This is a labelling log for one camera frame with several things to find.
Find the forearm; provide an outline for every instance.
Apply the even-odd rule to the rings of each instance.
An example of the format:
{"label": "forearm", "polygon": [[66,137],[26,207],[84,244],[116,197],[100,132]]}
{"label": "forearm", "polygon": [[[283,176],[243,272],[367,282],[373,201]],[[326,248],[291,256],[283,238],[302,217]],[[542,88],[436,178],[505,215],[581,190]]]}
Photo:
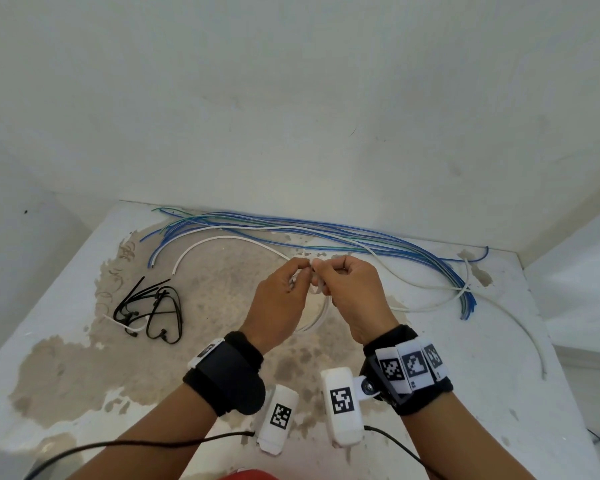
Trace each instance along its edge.
{"label": "forearm", "polygon": [[[181,442],[204,438],[216,418],[211,406],[183,384],[119,439]],[[177,480],[197,449],[197,446],[180,449],[112,446],[80,468],[70,480]]]}
{"label": "forearm", "polygon": [[423,462],[448,480],[533,479],[452,392],[402,422]]}

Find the white table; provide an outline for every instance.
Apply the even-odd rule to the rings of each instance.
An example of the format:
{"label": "white table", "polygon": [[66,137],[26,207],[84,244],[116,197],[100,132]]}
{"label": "white table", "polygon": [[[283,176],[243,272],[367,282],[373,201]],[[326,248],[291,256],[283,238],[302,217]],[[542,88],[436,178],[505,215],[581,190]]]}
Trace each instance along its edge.
{"label": "white table", "polygon": [[[197,351],[195,347],[241,320],[257,281],[281,263],[272,253],[245,242],[220,240],[203,249],[204,244],[193,250],[178,270],[177,276],[186,276],[181,278],[178,290],[188,296],[183,345],[170,347],[142,334],[136,339],[127,337],[115,324],[95,319],[95,293],[104,286],[101,265],[116,256],[119,244],[131,232],[163,220],[150,209],[142,204],[118,204],[1,348],[3,478],[23,475],[34,452],[40,449],[49,455],[74,443],[113,439],[135,423],[178,382],[186,358]],[[172,246],[186,247],[193,242],[189,238]],[[152,243],[143,249],[139,245],[131,252],[139,260],[155,241]],[[482,253],[480,248],[415,243],[440,257],[456,257],[465,249],[474,255]],[[183,249],[176,247],[171,254],[165,251],[160,255],[158,271],[147,275],[147,284],[171,273],[174,257]],[[132,259],[128,251],[126,257],[123,253],[118,261],[103,265],[104,274],[116,262],[122,263],[121,267],[131,263],[127,261]],[[373,262],[370,257],[361,257]],[[390,261],[412,281],[446,284],[424,266]],[[472,289],[497,299],[538,337],[548,358],[545,381],[541,379],[537,352],[526,334],[480,298],[467,322],[459,320],[459,305],[455,302],[434,312],[410,314],[412,326],[432,338],[449,365],[456,394],[467,408],[533,475],[540,479],[600,478],[600,464],[516,255],[492,251],[477,265],[479,270],[475,269],[474,274],[488,273],[493,282],[484,288],[472,274]],[[463,276],[464,264],[454,266]],[[140,268],[134,269],[137,279]],[[400,303],[426,305],[445,293],[414,289],[381,267],[379,272],[387,295]],[[117,278],[109,273],[105,280],[107,286],[113,286]],[[129,287],[130,283],[125,283],[119,292]],[[100,293],[98,300],[101,305],[97,313],[101,314],[106,298]],[[314,335],[295,340],[295,344],[288,342],[265,358],[263,368],[270,381],[291,385],[304,397],[304,409],[296,416],[282,455],[272,458],[261,453],[253,439],[220,440],[200,448],[184,478],[209,480],[239,467],[258,467],[281,479],[426,478],[414,460],[379,435],[367,433],[364,441],[350,450],[330,445],[316,389],[319,369],[355,367],[362,359],[341,321],[332,318]],[[366,424],[385,429],[412,447],[391,409],[376,401],[367,403]],[[211,434],[248,429],[251,421],[232,413],[219,420]],[[62,478],[94,454],[86,452],[67,460],[52,477]]]}

